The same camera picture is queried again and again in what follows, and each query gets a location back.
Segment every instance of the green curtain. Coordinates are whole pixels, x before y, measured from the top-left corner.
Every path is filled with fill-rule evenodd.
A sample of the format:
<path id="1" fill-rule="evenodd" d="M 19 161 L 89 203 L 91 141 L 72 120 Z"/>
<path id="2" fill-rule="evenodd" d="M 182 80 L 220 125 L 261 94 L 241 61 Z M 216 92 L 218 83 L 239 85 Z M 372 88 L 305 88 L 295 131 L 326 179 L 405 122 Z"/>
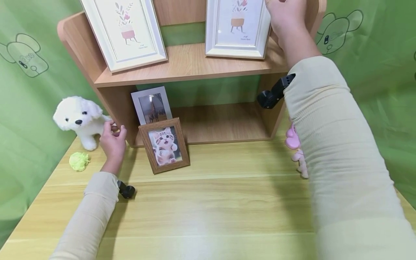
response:
<path id="1" fill-rule="evenodd" d="M 415 1 L 328 0 L 316 37 L 346 78 L 391 178 L 416 208 Z"/>
<path id="2" fill-rule="evenodd" d="M 73 95 L 100 104 L 56 33 L 61 19 L 81 10 L 77 0 L 0 0 L 0 247 L 74 140 L 52 121 L 56 105 Z M 316 42 L 347 79 L 397 188 L 416 207 L 414 10 L 414 1 L 328 0 Z M 205 24 L 161 32 L 167 46 L 204 42 Z M 193 106 L 252 102 L 258 81 L 152 86 L 166 85 L 172 106 Z"/>
<path id="3" fill-rule="evenodd" d="M 74 140 L 52 120 L 59 101 L 97 100 L 59 41 L 79 1 L 0 0 L 0 247 Z"/>

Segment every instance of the pink object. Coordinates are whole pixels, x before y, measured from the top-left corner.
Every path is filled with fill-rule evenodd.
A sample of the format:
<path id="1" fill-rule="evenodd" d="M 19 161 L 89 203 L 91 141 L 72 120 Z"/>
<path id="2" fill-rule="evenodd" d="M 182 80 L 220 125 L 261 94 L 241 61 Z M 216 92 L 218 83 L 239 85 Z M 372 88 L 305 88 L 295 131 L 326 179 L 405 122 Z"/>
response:
<path id="1" fill-rule="evenodd" d="M 135 37 L 134 30 L 121 32 L 121 35 L 124 39 L 132 39 Z"/>
<path id="2" fill-rule="evenodd" d="M 306 162 L 305 162 L 305 157 L 303 155 L 303 151 L 299 149 L 292 156 L 292 161 L 299 162 L 299 167 L 297 168 L 297 171 L 300 172 L 300 175 L 302 176 L 302 178 L 308 179 L 309 178 L 308 169 L 306 168 Z"/>
<path id="3" fill-rule="evenodd" d="M 295 127 L 292 125 L 290 126 L 289 130 L 286 131 L 286 141 L 285 144 L 289 149 L 296 150 L 300 147 L 300 140 L 297 136 Z"/>

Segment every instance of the wooden shelf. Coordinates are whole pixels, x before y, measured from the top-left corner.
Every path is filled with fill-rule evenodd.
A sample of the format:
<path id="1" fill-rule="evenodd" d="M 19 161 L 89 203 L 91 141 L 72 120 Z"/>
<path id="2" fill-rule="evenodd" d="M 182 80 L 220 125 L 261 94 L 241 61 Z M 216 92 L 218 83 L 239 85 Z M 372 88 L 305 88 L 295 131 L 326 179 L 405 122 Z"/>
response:
<path id="1" fill-rule="evenodd" d="M 269 140 L 255 103 L 171 108 L 179 117 L 187 144 L 213 144 Z M 137 133 L 134 147 L 142 147 Z"/>
<path id="2" fill-rule="evenodd" d="M 266 59 L 231 59 L 205 56 L 205 43 L 166 48 L 169 61 L 111 74 L 106 68 L 94 82 L 97 88 L 147 83 L 235 77 L 287 72 L 285 59 L 270 39 Z"/>
<path id="3" fill-rule="evenodd" d="M 170 3 L 168 0 L 154 1 L 160 24 L 204 20 L 206 0 L 178 1 L 180 4 L 167 4 Z M 312 37 L 320 26 L 325 9 L 326 0 L 307 1 L 305 24 Z M 260 93 L 270 90 L 288 71 L 282 50 L 269 39 L 265 60 L 206 57 L 205 44 L 198 43 L 167 47 L 169 61 L 112 75 L 84 12 L 61 20 L 57 32 L 107 112 L 117 125 L 126 127 L 126 140 L 132 147 L 143 146 L 139 120 L 131 99 L 138 84 L 261 74 L 257 91 Z M 171 110 L 174 117 L 180 118 L 188 144 L 209 144 L 272 139 L 285 105 L 279 102 L 273 109 L 262 109 L 253 102 Z"/>

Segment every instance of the arm sleeve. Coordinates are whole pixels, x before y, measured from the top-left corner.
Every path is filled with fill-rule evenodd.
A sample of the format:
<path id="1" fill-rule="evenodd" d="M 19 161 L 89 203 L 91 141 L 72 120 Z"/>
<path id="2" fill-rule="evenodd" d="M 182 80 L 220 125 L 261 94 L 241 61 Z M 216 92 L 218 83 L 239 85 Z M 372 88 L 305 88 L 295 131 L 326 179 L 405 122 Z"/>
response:
<path id="1" fill-rule="evenodd" d="M 49 259 L 95 259 L 101 238 L 118 201 L 118 193 L 117 177 L 114 174 L 95 173 Z"/>
<path id="2" fill-rule="evenodd" d="M 285 101 L 310 175 L 318 259 L 415 259 L 412 227 L 336 65 L 313 57 L 289 73 Z"/>

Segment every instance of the giraffe photo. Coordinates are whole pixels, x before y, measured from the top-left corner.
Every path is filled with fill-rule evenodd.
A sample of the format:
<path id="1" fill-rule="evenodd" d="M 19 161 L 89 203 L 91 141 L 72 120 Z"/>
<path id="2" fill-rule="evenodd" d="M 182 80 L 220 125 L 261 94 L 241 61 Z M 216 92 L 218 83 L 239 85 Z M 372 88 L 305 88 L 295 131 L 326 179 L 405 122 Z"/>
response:
<path id="1" fill-rule="evenodd" d="M 168 119 L 160 93 L 139 97 L 146 124 Z"/>

